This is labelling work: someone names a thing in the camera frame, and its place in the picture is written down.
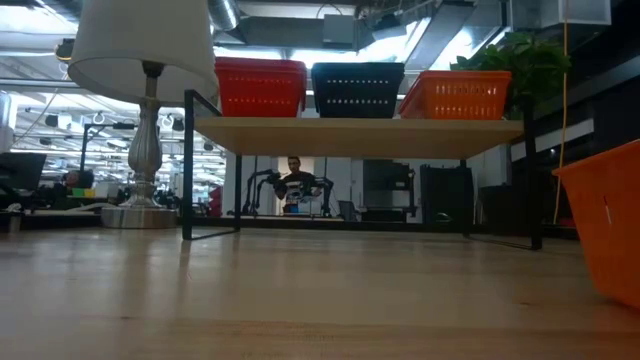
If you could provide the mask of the red plastic basket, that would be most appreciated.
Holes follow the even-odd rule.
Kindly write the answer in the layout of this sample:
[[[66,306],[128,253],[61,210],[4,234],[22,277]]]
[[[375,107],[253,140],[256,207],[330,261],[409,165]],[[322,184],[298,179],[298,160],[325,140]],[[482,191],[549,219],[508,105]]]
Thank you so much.
[[[246,64],[246,63],[244,63],[244,64],[237,64],[237,63],[236,64],[226,64],[226,63],[222,63],[222,64],[218,63],[218,64],[216,64],[216,62],[215,62],[215,66],[216,67],[220,67],[220,68],[222,68],[222,67],[255,67],[255,68],[258,68],[258,67],[264,67],[264,68],[270,67],[270,68],[284,68],[284,69],[302,69],[302,70],[306,69],[306,66],[303,67],[303,66],[287,65],[287,64],[285,64],[285,65],[279,65],[279,64],[263,65],[263,64]]]
[[[295,118],[305,101],[305,69],[217,64],[216,75],[227,117]]]
[[[240,56],[220,56],[215,59],[216,64],[263,64],[263,65],[296,65],[305,67],[306,64],[303,61],[282,59],[282,58],[255,58],[255,57],[240,57]]]

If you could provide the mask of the orange plastic basket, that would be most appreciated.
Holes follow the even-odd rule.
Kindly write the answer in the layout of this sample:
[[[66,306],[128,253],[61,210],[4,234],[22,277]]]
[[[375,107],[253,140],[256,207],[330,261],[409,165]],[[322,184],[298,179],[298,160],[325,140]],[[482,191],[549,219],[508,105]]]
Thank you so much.
[[[558,168],[595,288],[640,309],[640,139]]]
[[[449,77],[462,77],[462,76],[479,76],[479,77],[511,77],[509,71],[452,71],[452,70],[405,70],[405,75],[419,76],[422,74],[429,74],[434,76],[449,76]]]
[[[512,77],[419,75],[398,108],[406,119],[500,120]]]

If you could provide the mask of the person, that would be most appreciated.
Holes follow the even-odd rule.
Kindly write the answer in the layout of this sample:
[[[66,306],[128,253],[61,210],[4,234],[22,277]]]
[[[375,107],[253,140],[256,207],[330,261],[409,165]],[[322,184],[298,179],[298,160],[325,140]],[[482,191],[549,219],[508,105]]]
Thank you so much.
[[[72,170],[63,178],[63,197],[87,197],[88,191],[93,189],[94,173],[90,170]]]
[[[327,202],[327,191],[317,182],[317,178],[312,173],[301,170],[301,160],[298,156],[289,156],[287,163],[290,174],[274,185],[276,197],[284,201],[282,207],[284,214],[297,214],[300,198],[306,196],[317,197],[322,194],[324,202]]]

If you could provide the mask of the black storage rack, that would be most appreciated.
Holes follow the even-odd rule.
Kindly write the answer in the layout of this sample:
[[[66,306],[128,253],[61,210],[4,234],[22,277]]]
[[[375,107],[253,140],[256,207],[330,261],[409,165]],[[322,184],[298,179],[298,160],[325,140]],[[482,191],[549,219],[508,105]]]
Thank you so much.
[[[415,171],[392,160],[363,161],[363,212],[365,222],[400,222],[416,216]]]

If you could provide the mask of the black cabinet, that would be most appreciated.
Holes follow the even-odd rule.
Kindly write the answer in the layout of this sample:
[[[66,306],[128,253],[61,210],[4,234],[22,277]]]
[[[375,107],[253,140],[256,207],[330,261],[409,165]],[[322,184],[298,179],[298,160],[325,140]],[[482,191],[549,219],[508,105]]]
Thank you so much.
[[[470,168],[420,167],[420,197],[425,224],[470,224],[474,187]]]

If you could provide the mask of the white shade silver table lamp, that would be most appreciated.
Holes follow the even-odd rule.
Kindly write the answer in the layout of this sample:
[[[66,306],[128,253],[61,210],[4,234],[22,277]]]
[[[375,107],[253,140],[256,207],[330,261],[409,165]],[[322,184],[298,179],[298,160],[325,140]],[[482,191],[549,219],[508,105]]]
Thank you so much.
[[[103,225],[175,226],[176,212],[153,199],[162,166],[157,122],[161,108],[183,106],[185,91],[219,91],[207,0],[85,0],[67,73],[86,90],[140,108],[127,156],[131,196],[102,209]]]

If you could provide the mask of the green potted plant black pot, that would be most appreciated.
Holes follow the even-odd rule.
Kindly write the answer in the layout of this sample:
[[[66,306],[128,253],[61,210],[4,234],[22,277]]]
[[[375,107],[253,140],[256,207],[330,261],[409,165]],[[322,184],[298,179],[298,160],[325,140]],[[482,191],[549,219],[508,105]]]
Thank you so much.
[[[528,194],[531,186],[542,188],[544,180],[539,169],[533,117],[537,106],[564,90],[570,67],[570,57],[563,45],[526,32],[508,33],[502,44],[487,45],[470,57],[458,56],[450,65],[457,71],[510,73],[502,116],[525,124],[525,156],[517,164],[511,159],[506,161],[511,180],[480,189],[483,217],[487,227],[495,232],[523,233],[532,213],[539,222],[544,218],[543,192]]]

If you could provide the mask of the black computer monitor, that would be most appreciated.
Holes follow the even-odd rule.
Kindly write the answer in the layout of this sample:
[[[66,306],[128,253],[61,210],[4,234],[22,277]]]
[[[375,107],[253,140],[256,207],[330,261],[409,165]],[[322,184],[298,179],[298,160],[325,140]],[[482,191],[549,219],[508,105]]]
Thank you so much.
[[[46,162],[45,154],[0,154],[0,184],[13,189],[35,190]]]

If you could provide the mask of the black metal table frame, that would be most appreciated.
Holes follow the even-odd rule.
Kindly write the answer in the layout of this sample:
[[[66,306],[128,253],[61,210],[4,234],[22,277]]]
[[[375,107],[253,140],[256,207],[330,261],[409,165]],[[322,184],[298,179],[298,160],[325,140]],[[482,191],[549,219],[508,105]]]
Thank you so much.
[[[7,232],[11,218],[20,220],[21,230],[51,230],[99,227],[99,215],[21,215],[0,213],[0,232]],[[425,233],[472,233],[495,234],[498,236],[524,236],[524,230],[490,230],[484,225],[469,225],[462,229],[452,224],[416,224],[389,222],[345,222],[341,219],[320,218],[316,220],[290,218],[248,218],[240,220],[241,228],[270,228],[270,229],[308,229],[308,230],[338,230],[338,231],[387,231],[387,232],[425,232]]]

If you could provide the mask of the wooden shelf black metal frame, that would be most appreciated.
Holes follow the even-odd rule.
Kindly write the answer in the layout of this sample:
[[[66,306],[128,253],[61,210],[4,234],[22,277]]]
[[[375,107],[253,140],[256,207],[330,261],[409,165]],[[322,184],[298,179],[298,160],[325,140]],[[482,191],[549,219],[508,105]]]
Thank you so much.
[[[374,118],[287,118],[224,117],[195,90],[184,93],[184,194],[182,201],[182,237],[196,240],[196,222],[192,210],[194,175],[194,135],[200,133],[235,156],[234,210],[231,220],[216,220],[218,235],[234,234],[246,226],[241,210],[241,169],[246,155],[303,155],[355,158],[452,159],[460,163],[472,156],[524,138],[527,202],[530,207],[528,229],[530,249],[543,245],[541,210],[535,200],[536,135],[531,108],[522,121],[508,120],[433,120]]]

